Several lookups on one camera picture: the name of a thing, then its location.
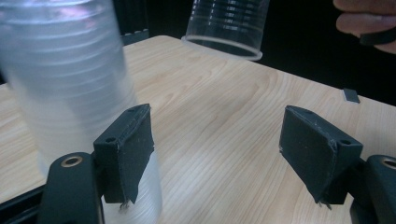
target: transparent cup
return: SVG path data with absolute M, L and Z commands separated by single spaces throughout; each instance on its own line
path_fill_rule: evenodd
M 269 0 L 194 0 L 182 40 L 257 61 L 268 5 Z
M 0 66 L 45 174 L 137 104 L 110 0 L 3 0 Z

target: human hand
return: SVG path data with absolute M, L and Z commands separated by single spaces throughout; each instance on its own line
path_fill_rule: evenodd
M 343 33 L 360 37 L 396 27 L 396 0 L 333 0 L 333 4 L 345 12 L 336 22 Z M 396 41 L 375 47 L 396 54 Z

